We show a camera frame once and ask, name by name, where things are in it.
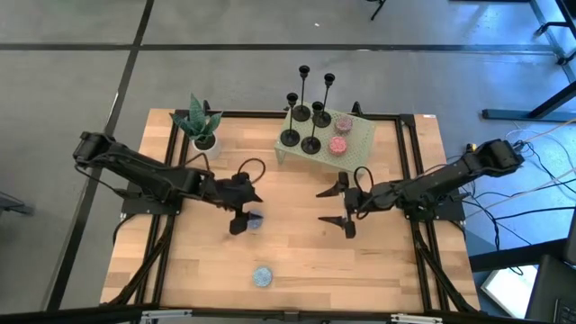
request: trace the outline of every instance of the concrete floor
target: concrete floor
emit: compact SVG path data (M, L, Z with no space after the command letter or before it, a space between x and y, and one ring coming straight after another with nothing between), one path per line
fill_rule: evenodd
M558 14L547 2L539 3L546 17ZM144 4L0 0L0 43L132 43ZM156 1L143 42L547 44L546 37L533 37L538 21L528 4L390 0L370 22L374 9L375 4L350 0ZM554 35L566 50L576 44L565 31L554 30ZM0 190L37 209L32 217L5 212L0 218L0 313L37 311L45 302L85 182L72 167L71 153L81 131L104 127L127 57L127 51L0 50ZM333 109L349 111L358 100L367 112L435 114L451 157L468 142L503 138L516 128L553 127L484 121L479 113L486 108L529 110L567 86L554 62L549 53L516 52L145 51L136 61L115 136L136 148L149 108L185 108L190 91L209 99L214 109L280 109L285 94L299 87L297 67L307 64L312 70L307 97L323 94L322 76L331 72L337 77L329 98ZM562 109L575 107L570 102ZM571 154L575 132L566 127L554 133ZM553 173L571 168L553 141L541 139L535 148ZM107 173L103 179L125 184ZM511 194L547 180L544 172L526 163L514 175L478 180L477 192ZM99 188L94 199L63 308L99 301L122 203L104 189ZM492 211L504 216L573 206L575 198L550 189ZM481 202L499 199L487 195ZM475 212L467 206L466 211ZM565 237L571 217L570 211L558 211L502 223L537 243ZM466 228L490 243L490 249L493 229L485 215L471 216ZM526 244L504 229L500 232L502 248ZM486 250L478 246L469 246L470 252Z

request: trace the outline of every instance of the potted plant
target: potted plant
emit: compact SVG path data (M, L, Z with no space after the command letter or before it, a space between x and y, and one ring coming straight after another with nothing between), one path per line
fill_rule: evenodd
M194 94L190 94L188 117L178 116L175 113L171 117L174 123L190 139L196 151L206 154L208 159L218 157L221 151L221 144L214 131L220 125L222 112L215 113L210 117L206 116L205 110L200 106L198 99L196 99Z

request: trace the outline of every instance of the wooden table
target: wooden table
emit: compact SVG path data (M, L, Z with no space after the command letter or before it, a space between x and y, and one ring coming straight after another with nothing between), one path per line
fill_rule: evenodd
M169 138L169 110L153 109L148 116L139 152L163 161ZM444 163L437 120L416 115L424 168ZM410 224L400 210L372 213L356 221L357 235L345 239L338 227L318 220L343 212L339 197L317 199L315 194L336 181L336 170L297 157L276 162L274 143L282 119L222 118L217 130L222 152L211 162L216 178L230 177L247 158L266 163L265 176L255 187L263 203L251 203L265 215L260 229L238 236L228 233L233 215L204 203L186 200L176 217L161 305L182 308L223 308L301 311L422 311ZM374 181L402 178L394 123L376 121L368 167ZM182 132L176 147L180 147ZM410 135L405 131L408 152ZM411 174L415 175L409 153ZM203 167L198 162L195 167ZM254 176L260 165L248 164ZM369 188L363 176L361 185ZM138 215L118 234L103 288L102 302L115 297L140 266L149 233L149 215ZM455 287L474 307L478 300L462 232L453 224L436 222L442 265ZM258 288L252 274L268 266L274 280ZM148 280L147 296L156 276ZM433 273L427 277L437 308Z

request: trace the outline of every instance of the white pot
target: white pot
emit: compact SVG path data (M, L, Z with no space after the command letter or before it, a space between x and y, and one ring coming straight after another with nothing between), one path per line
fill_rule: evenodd
M214 138L216 139L216 141L214 142L214 145L212 145L211 148L206 149L206 150L197 148L196 147L196 141L193 140L192 146L194 147L194 151L196 152L195 154L204 153L209 160L216 159L218 157L218 155L220 154L222 147L221 147L220 141L218 140L218 136L214 135Z

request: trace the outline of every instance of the pink cookie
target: pink cookie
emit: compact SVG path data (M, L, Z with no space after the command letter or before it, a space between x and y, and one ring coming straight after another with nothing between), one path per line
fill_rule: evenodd
M334 123L336 133L339 135L346 135L352 130L352 118L349 116L340 116Z
M346 139L339 136L333 137L332 139L330 139L330 145L328 148L332 155L340 157L344 155L344 153L346 153L347 149Z

